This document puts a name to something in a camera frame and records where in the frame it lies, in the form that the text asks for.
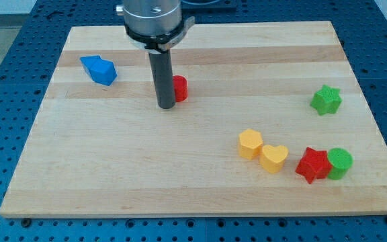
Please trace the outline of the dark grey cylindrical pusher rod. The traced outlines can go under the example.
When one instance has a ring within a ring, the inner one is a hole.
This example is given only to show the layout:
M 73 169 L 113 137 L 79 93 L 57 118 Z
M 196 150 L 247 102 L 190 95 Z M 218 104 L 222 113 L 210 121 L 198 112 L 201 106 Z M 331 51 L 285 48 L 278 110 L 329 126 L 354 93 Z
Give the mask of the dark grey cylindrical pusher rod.
M 157 104 L 162 109 L 171 109 L 175 105 L 173 69 L 171 52 L 149 54 Z

